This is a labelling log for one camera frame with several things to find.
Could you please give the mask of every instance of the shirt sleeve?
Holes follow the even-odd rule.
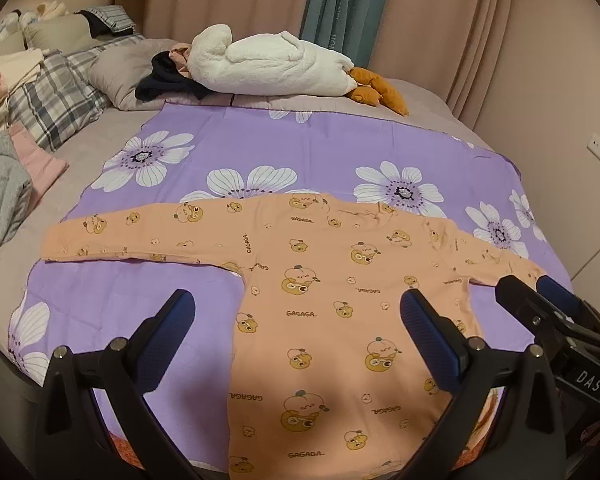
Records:
[[[244,275],[254,266],[260,243],[256,218],[262,200],[150,204],[67,220],[48,230],[41,258],[211,264]]]
[[[451,220],[428,218],[425,228],[431,246],[447,265],[474,283],[495,286],[500,278],[513,274],[536,290],[536,281],[546,274],[531,260],[475,238]]]

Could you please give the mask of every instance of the silver bolt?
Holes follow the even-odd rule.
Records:
[[[468,343],[469,343],[469,346],[476,351],[480,351],[486,346],[484,339],[482,339],[481,337],[476,337],[476,336],[470,337]]]
[[[109,343],[109,348],[115,350],[116,352],[120,352],[126,346],[126,338],[117,337],[111,343]]]
[[[544,350],[542,350],[540,345],[531,345],[529,351],[534,357],[542,357],[544,355]]]
[[[59,346],[58,348],[56,348],[54,350],[54,357],[56,359],[62,359],[66,355],[67,352],[68,352],[68,349],[66,346],[64,346],[64,345]]]

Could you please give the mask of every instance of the purple fabric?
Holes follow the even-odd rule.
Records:
[[[247,182],[247,175],[257,166],[296,172],[297,180],[280,192],[308,188],[354,202],[354,188],[365,183],[356,168],[379,170],[383,161],[389,161],[398,171],[419,168],[421,184],[437,186],[444,197],[437,205],[464,231],[478,228],[465,208],[480,209],[480,201],[493,205],[503,220],[521,226],[509,197],[512,190],[522,195],[522,185],[512,165],[496,153],[473,148],[446,134],[389,121],[332,112],[315,112],[308,118],[306,113],[280,115],[243,108],[165,105],[142,127],[139,139],[161,130],[170,136],[187,132],[194,137],[186,147],[195,147],[188,155],[180,152],[182,161],[178,164],[163,164],[166,176],[156,186],[140,186],[131,178],[111,192],[88,187],[68,217],[153,202],[179,202],[195,190],[210,192],[210,171],[232,168]],[[521,231],[520,241],[530,258],[570,288],[569,277],[547,242],[539,240],[532,228]],[[13,352],[37,351],[49,356],[60,344],[69,345],[73,352],[101,349],[116,336],[130,336],[176,288],[192,292],[196,319],[160,387],[146,400],[187,458],[225,470],[232,333],[244,292],[240,278],[209,266],[38,262],[29,277],[24,312],[38,302],[46,303],[48,327],[39,341]],[[493,346],[522,349],[532,341],[530,334],[495,303],[492,288],[472,286],[471,298]],[[109,428],[122,434],[106,396],[100,395],[99,400]]]

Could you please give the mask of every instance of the white goose plush toy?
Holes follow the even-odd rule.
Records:
[[[338,97],[358,86],[347,56],[286,30],[232,43],[227,25],[211,25],[193,39],[187,67],[210,90],[233,94]]]

